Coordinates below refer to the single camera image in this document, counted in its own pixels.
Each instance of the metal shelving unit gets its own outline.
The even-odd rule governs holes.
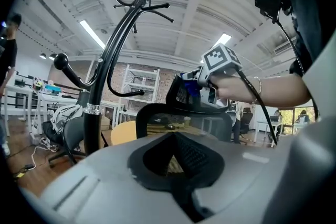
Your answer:
[[[154,71],[145,71],[145,70],[138,70],[130,68],[130,65],[127,65],[124,79],[122,82],[121,92],[130,92],[130,91],[139,91],[144,90],[145,95],[143,96],[136,96],[136,97],[120,97],[119,98],[119,109],[117,111],[117,118],[115,120],[115,124],[119,124],[122,121],[122,116],[127,115],[129,116],[136,116],[138,111],[134,109],[130,109],[129,106],[132,102],[140,102],[151,104],[155,103],[157,90],[159,87],[159,80],[160,80],[160,70]],[[121,103],[125,100],[125,109],[123,111],[121,109]]]

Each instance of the brick wall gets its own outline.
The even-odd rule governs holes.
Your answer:
[[[86,74],[89,70],[90,61],[73,61],[73,62],[70,62],[70,65],[75,71],[75,73],[81,76],[82,80],[85,80]],[[95,67],[96,67],[96,63],[94,63],[92,67],[90,78],[93,75]],[[121,91],[122,81],[124,78],[126,67],[127,67],[126,63],[117,63],[114,68],[113,77],[112,77],[112,87],[114,90],[118,92]],[[130,68],[145,70],[145,71],[154,71],[158,69],[157,67],[150,67],[150,66],[137,65],[137,64],[130,64]],[[160,69],[160,81],[159,81],[159,89],[157,91],[158,93],[156,95],[156,103],[165,103],[166,95],[173,82],[174,76],[177,73],[180,73],[180,72],[171,70],[171,69]],[[51,67],[51,70],[49,73],[49,80],[53,80],[55,83],[59,83],[59,84],[63,84],[66,86],[71,86],[71,87],[76,88],[72,84],[72,82],[61,71],[57,70],[54,66]],[[102,99],[106,101],[111,101],[111,102],[119,101],[119,97],[115,96],[114,94],[110,92],[106,82],[104,85]],[[128,109],[138,111],[140,108],[142,108],[145,105],[146,103],[130,101]]]

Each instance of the bracelet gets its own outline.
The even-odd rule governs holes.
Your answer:
[[[262,83],[261,83],[261,79],[259,79],[258,77],[254,77],[255,79],[257,79],[258,81],[259,81],[259,96],[261,95],[261,89],[262,89],[262,87],[263,87],[263,85],[262,85]],[[254,104],[256,104],[257,103],[257,98],[256,98],[256,100],[254,100],[253,102],[252,102],[252,104],[254,105]]]

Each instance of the floor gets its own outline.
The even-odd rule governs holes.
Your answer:
[[[32,164],[31,155],[34,152],[35,147],[34,145],[30,145],[26,123],[18,120],[17,117],[9,118],[9,131],[10,137],[8,137],[8,145],[11,151],[11,156],[7,159],[7,162],[11,172],[16,173],[25,165]],[[111,145],[110,133],[111,130],[103,131],[103,135],[109,145]],[[246,139],[242,138],[241,141],[245,141],[248,146],[270,147],[270,144],[263,144],[264,142],[268,142],[268,138],[264,133],[260,133],[257,137],[257,143],[253,143],[254,134],[254,131],[250,131],[248,134],[244,135],[244,138]],[[48,158],[52,157],[54,154],[56,153],[44,151],[39,148],[36,149],[34,160],[37,167],[19,178],[17,181],[18,185],[39,196],[50,182],[71,167],[68,158],[63,157],[54,161],[55,167],[50,168]]]

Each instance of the ceiling light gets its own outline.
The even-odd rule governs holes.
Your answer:
[[[91,27],[88,25],[88,23],[85,20],[82,20],[81,22],[79,22],[81,24],[81,26],[86,30],[86,32],[89,33],[89,35],[98,43],[98,45],[100,47],[102,47],[103,49],[105,49],[105,44],[103,43],[103,41],[101,41],[99,39],[99,37],[96,35],[96,33],[91,29]]]
[[[56,54],[51,54],[51,55],[49,56],[49,59],[50,59],[51,61],[54,61],[55,57],[56,57]]]
[[[222,43],[223,45],[225,45],[230,39],[231,39],[231,36],[227,34],[222,34],[220,39],[215,43],[215,45],[212,46],[212,48],[215,47],[219,43]]]
[[[42,59],[44,59],[44,60],[46,60],[46,59],[47,59],[47,56],[46,56],[46,54],[40,54],[40,57],[41,57]]]

